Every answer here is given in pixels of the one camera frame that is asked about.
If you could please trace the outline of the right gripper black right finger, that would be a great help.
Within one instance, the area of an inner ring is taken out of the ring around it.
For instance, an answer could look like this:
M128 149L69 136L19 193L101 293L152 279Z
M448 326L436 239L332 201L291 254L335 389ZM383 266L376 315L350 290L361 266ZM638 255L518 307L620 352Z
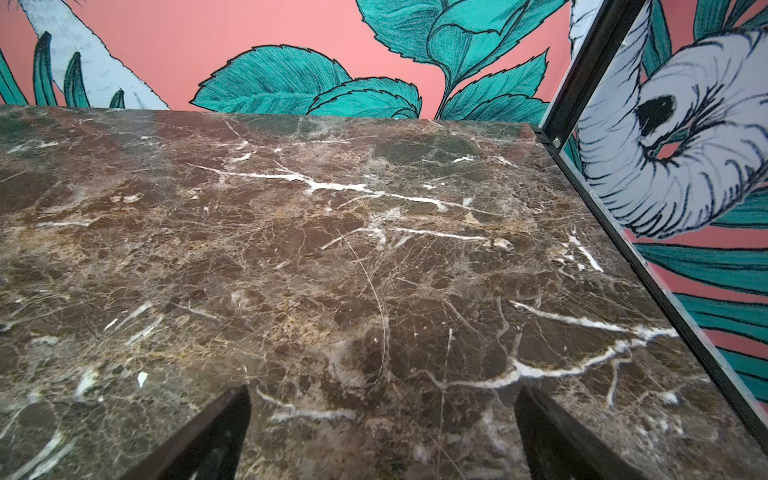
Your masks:
M522 387L514 411L533 479L644 478L543 391Z

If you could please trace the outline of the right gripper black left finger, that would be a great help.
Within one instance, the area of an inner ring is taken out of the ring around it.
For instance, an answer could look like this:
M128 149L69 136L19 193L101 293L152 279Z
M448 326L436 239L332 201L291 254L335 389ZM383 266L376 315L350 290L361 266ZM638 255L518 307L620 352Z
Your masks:
M251 408L245 385L225 391L123 477L233 479L250 423Z

